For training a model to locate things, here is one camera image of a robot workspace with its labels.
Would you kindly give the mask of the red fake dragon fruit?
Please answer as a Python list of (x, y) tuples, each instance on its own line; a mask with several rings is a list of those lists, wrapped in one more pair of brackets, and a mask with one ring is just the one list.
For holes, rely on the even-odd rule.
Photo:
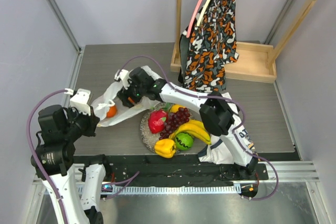
[(152, 134), (160, 133), (164, 130), (164, 123), (168, 117), (169, 108), (163, 107), (153, 110), (148, 118), (148, 127)]

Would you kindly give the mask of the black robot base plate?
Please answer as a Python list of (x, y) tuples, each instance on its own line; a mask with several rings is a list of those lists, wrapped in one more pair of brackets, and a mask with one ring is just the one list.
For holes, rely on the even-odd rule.
[(163, 158), (157, 155), (107, 156), (111, 171), (109, 182), (121, 182), (137, 177), (131, 186), (137, 187), (215, 187), (229, 186), (233, 181), (268, 180), (265, 164), (257, 164), (256, 171), (248, 175), (236, 165), (201, 163), (195, 154)]

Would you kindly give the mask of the purple fake grape bunch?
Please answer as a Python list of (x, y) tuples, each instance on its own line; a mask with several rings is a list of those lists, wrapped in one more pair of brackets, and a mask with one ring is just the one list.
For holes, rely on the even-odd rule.
[(171, 113), (169, 111), (168, 117), (164, 123), (164, 130), (160, 132), (159, 140), (169, 138), (169, 135), (173, 133), (179, 126), (187, 123), (190, 120), (190, 111), (187, 108), (184, 112)]

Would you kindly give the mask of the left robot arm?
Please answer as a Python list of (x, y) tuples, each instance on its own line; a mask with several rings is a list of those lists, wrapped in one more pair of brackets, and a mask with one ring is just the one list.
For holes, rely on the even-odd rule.
[(99, 209), (102, 182), (112, 174), (104, 154), (89, 158), (80, 170), (84, 187), (78, 192), (75, 180), (74, 143), (82, 136), (95, 136), (99, 118), (76, 108), (48, 106), (38, 113), (36, 156), (31, 157), (37, 176), (52, 199), (58, 223), (103, 223)]

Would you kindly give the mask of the yellow fake lemon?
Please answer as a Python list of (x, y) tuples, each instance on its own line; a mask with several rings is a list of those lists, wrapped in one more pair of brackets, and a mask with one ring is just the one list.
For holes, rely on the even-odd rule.
[(173, 105), (173, 106), (170, 108), (170, 112), (171, 112), (171, 113), (184, 112), (184, 111), (186, 111), (186, 110), (187, 110), (186, 107), (181, 106), (181, 105), (179, 105), (179, 104), (175, 104), (175, 105)]

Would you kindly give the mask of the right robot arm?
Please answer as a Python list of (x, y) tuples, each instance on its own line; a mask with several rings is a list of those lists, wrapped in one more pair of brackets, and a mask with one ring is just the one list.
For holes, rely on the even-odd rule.
[(178, 87), (167, 78), (150, 71), (147, 66), (131, 71), (117, 71), (114, 79), (122, 83), (122, 88), (117, 93), (122, 104), (131, 108), (142, 98), (149, 98), (152, 101), (180, 104), (197, 112), (205, 130), (211, 136), (219, 137), (230, 151), (239, 177), (250, 179), (254, 176), (258, 158), (239, 133), (243, 123), (231, 107), (232, 100), (217, 91), (206, 94)]

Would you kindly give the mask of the yellow fake bell pepper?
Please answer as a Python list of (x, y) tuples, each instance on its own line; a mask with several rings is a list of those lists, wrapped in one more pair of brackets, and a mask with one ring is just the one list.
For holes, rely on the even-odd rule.
[(176, 153), (176, 144), (172, 139), (165, 138), (156, 142), (154, 151), (164, 158), (172, 158)]

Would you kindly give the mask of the green fake watermelon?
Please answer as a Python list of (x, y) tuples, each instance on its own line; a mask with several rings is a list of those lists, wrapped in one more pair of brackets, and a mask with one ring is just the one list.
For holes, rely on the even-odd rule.
[(181, 132), (177, 134), (174, 138), (174, 141), (175, 141), (176, 147), (182, 151), (189, 150), (194, 145), (194, 138), (185, 132)]

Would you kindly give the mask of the white plastic bag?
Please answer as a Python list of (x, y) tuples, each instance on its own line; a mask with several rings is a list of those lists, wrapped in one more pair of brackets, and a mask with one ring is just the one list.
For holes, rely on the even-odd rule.
[[(162, 88), (167, 84), (167, 81), (160, 77), (156, 80), (153, 86), (152, 92), (160, 98), (159, 93)], [(117, 92), (121, 89), (122, 84), (120, 82), (114, 81), (104, 92), (104, 94), (96, 98), (91, 106), (93, 107), (95, 115), (100, 119), (98, 124), (99, 127), (108, 127), (116, 125), (122, 121), (134, 117), (135, 115), (155, 107), (159, 102), (150, 101), (148, 98), (143, 98), (143, 100), (132, 108), (127, 108), (122, 105), (121, 101), (117, 98)], [(109, 111), (111, 106), (117, 106), (118, 112), (112, 118), (106, 118), (106, 113)]]

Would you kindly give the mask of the yellow fake banana bunch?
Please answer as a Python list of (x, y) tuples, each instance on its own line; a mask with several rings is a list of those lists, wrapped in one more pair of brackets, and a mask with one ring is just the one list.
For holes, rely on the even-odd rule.
[(205, 130), (204, 125), (201, 121), (190, 120), (189, 122), (182, 124), (169, 135), (169, 138), (174, 139), (179, 133), (183, 132), (198, 138), (207, 145), (210, 145), (212, 143), (210, 134)]

